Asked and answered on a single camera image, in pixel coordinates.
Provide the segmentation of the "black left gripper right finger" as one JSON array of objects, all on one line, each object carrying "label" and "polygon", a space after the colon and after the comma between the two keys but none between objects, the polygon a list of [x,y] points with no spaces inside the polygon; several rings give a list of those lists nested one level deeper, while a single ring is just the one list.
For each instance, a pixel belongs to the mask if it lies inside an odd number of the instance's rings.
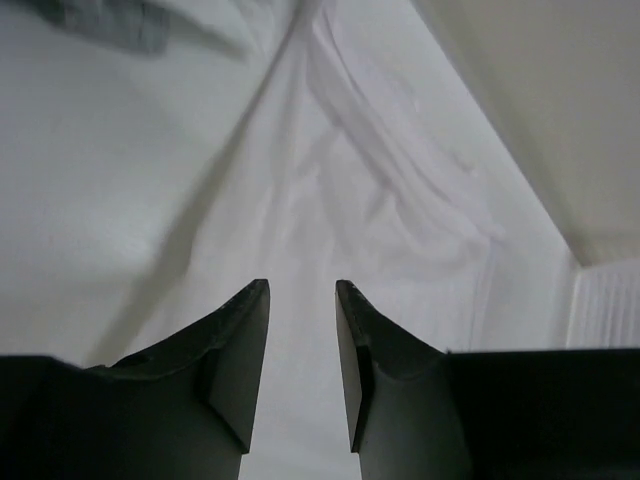
[{"label": "black left gripper right finger", "polygon": [[365,479],[635,479],[635,349],[451,353],[335,286],[349,443]]}]

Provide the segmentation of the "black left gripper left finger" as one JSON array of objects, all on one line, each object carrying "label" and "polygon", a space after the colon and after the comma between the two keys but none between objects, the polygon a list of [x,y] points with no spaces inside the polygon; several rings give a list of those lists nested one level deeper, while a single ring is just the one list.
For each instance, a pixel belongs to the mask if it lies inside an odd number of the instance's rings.
[{"label": "black left gripper left finger", "polygon": [[269,284],[256,279],[111,366],[3,357],[2,477],[237,478],[251,445],[269,307]]}]

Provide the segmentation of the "white tank top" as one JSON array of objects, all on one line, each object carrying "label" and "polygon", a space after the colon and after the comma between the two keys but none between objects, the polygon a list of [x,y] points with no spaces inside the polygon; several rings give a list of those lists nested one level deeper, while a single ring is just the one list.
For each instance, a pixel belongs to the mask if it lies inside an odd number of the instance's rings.
[{"label": "white tank top", "polygon": [[566,343],[572,255],[411,1],[277,1],[237,63],[179,41],[120,59],[111,199],[91,228],[119,302],[102,363],[255,278],[271,317],[244,479],[356,479],[335,284],[442,350]]}]

